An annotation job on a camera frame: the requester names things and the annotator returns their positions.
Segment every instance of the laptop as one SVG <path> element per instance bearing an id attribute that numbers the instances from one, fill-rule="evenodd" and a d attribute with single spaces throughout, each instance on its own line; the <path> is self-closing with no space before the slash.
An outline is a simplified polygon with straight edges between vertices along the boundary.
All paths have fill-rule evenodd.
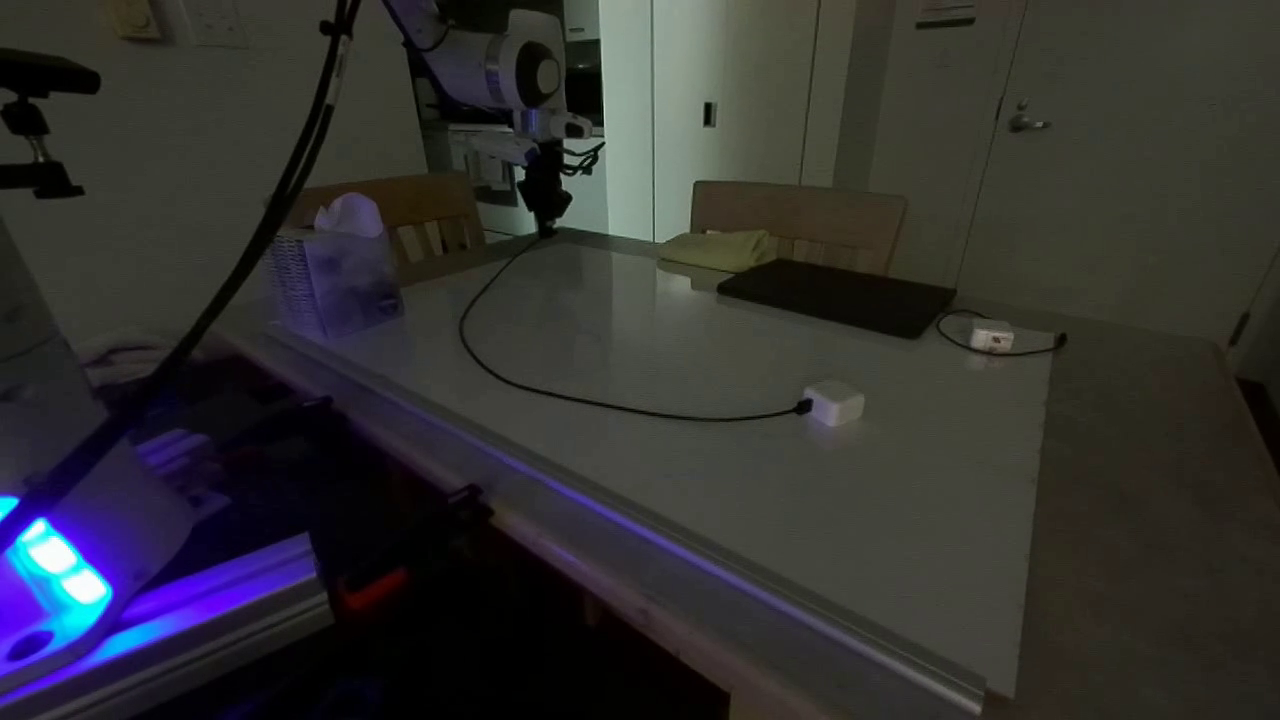
<path id="1" fill-rule="evenodd" d="M 849 269 L 772 260 L 728 278 L 719 284 L 719 298 L 740 298 L 751 303 L 772 303 L 887 336 L 923 336 L 955 292 Z"/>

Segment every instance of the glowing device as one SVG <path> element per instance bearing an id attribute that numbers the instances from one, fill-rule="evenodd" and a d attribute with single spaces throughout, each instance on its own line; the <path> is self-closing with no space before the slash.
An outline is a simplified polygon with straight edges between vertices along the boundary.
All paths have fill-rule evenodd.
<path id="1" fill-rule="evenodd" d="M 114 583 L 53 523 L 37 520 L 0 563 L 0 678 L 76 645 L 114 607 Z"/>

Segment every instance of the door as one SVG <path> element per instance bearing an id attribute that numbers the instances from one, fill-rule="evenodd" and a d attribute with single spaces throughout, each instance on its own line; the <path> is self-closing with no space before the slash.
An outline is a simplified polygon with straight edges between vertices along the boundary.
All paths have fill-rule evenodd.
<path id="1" fill-rule="evenodd" d="M 821 0 L 655 0 L 655 242 L 698 180 L 801 186 Z"/>
<path id="2" fill-rule="evenodd" d="M 1280 245 L 1277 0 L 1030 0 L 966 292 L 1229 345 Z"/>

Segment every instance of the white table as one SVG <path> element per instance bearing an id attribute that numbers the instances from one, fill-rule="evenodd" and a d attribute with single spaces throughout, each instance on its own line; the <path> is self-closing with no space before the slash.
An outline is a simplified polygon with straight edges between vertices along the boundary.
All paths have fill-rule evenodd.
<path id="1" fill-rule="evenodd" d="M 835 432 L 801 417 L 666 426 L 488 380 L 462 353 L 456 320 L 494 269 L 410 290 L 406 320 L 347 342 L 273 334 L 257 313 L 224 336 L 337 394 L 431 475 L 483 485 L 515 537 L 606 599 L 640 599 L 635 623 L 666 616 L 703 637 L 668 641 L 694 664 L 728 649 L 726 684 L 764 678 L 783 698 L 778 707 L 841 714 L 882 698 L 882 707 L 949 716 L 1017 694 L 1050 357 L 982 359 L 937 336 L 719 299 L 592 235 L 527 254 L 475 307 L 475 347 L 559 394 L 675 413 L 789 407 L 813 380 L 870 398 L 865 420 Z"/>

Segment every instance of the chair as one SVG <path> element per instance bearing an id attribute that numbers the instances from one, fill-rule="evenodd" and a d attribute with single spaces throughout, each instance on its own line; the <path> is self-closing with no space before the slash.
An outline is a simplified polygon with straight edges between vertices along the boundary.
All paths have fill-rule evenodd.
<path id="1" fill-rule="evenodd" d="M 702 180 L 687 227 L 764 227 L 789 260 L 883 278 L 905 215 L 907 201 L 893 193 Z"/>
<path id="2" fill-rule="evenodd" d="M 304 190 L 293 203 L 293 225 L 312 225 L 315 209 L 345 193 L 375 201 L 402 290 L 442 278 L 442 266 L 454 255 L 483 249 L 475 193 L 463 175 L 384 175 Z"/>

